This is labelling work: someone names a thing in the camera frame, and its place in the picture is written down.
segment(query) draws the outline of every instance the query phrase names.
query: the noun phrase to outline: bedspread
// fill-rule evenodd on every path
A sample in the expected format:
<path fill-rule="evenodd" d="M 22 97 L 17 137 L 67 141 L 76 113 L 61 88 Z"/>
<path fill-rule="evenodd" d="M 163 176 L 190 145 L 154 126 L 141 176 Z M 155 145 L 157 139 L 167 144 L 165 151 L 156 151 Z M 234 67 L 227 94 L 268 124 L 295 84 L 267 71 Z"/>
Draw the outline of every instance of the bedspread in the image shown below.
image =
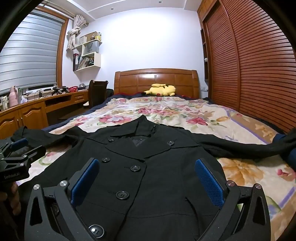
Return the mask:
<path fill-rule="evenodd" d="M 95 112 L 74 118 L 51 133 L 61 134 L 73 126 L 86 132 L 118 125 L 145 115 L 148 120 L 180 126 L 193 133 L 213 134 L 241 143 L 268 144 L 277 134 L 267 125 L 233 109 L 208 104 L 205 100 L 184 100 L 179 97 L 141 97 L 112 99 Z M 32 164 L 30 180 L 65 153 L 70 146 L 61 145 L 47 150 L 44 157 Z M 266 195 L 271 218 L 271 240 L 276 240 L 287 227 L 296 211 L 296 173 L 280 156 L 262 160 L 219 158 L 227 180 L 237 185 L 260 183 Z"/>

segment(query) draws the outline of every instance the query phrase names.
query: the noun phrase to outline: human hand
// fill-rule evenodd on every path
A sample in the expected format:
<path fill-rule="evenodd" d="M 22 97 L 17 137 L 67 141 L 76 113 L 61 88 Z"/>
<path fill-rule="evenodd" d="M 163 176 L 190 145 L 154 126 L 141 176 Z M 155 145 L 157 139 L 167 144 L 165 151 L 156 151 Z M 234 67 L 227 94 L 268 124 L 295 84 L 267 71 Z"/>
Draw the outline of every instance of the human hand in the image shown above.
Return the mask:
<path fill-rule="evenodd" d="M 3 202 L 8 198 L 10 206 L 12 208 L 13 215 L 19 215 L 21 212 L 20 196 L 18 193 L 18 185 L 14 182 L 9 190 L 9 193 L 0 192 L 0 201 Z"/>

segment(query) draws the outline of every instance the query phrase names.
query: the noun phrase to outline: zebra blind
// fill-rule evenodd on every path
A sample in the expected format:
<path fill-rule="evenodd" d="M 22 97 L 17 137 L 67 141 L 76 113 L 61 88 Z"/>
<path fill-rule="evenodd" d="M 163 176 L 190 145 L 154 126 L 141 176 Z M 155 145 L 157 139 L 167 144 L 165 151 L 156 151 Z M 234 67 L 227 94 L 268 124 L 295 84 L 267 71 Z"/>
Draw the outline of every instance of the zebra blind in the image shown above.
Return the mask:
<path fill-rule="evenodd" d="M 15 85 L 56 84 L 59 36 L 64 20 L 33 10 L 0 52 L 0 94 Z"/>

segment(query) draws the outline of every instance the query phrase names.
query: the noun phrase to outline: wooden desk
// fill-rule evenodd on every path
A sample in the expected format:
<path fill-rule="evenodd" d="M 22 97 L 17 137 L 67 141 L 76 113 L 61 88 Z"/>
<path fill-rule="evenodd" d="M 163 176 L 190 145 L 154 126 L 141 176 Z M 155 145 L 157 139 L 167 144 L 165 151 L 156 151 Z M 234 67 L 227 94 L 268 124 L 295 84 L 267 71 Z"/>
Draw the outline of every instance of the wooden desk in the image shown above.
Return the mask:
<path fill-rule="evenodd" d="M 47 113 L 88 101 L 88 91 L 48 96 L 0 111 L 0 139 L 13 135 L 21 126 L 29 129 L 48 127 Z"/>

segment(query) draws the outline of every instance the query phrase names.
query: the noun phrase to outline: wooden window frame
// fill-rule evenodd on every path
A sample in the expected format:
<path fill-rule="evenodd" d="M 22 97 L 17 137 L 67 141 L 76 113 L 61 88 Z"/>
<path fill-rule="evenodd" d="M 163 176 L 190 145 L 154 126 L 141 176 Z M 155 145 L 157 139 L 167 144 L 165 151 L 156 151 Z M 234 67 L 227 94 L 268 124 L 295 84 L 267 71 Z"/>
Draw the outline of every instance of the wooden window frame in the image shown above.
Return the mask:
<path fill-rule="evenodd" d="M 57 86 L 61 87 L 63 85 L 62 84 L 63 50 L 64 50 L 65 36 L 66 36 L 69 18 L 45 7 L 37 6 L 35 9 L 38 11 L 51 14 L 65 21 L 62 25 L 61 32 L 59 35 L 59 44 L 57 47 L 57 63 L 56 63 L 56 82 L 57 82 Z"/>

